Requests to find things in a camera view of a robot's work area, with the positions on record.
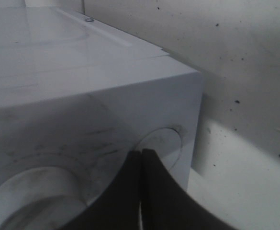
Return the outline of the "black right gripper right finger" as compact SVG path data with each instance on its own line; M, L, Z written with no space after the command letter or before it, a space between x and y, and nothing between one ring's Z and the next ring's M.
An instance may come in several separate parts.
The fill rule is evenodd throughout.
M141 214L145 230L232 230L193 200L153 149L141 154Z

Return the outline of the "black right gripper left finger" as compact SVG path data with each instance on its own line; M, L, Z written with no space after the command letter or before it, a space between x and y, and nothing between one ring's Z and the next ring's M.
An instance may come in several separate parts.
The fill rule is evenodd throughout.
M131 151L106 190L61 230L139 229L141 153Z

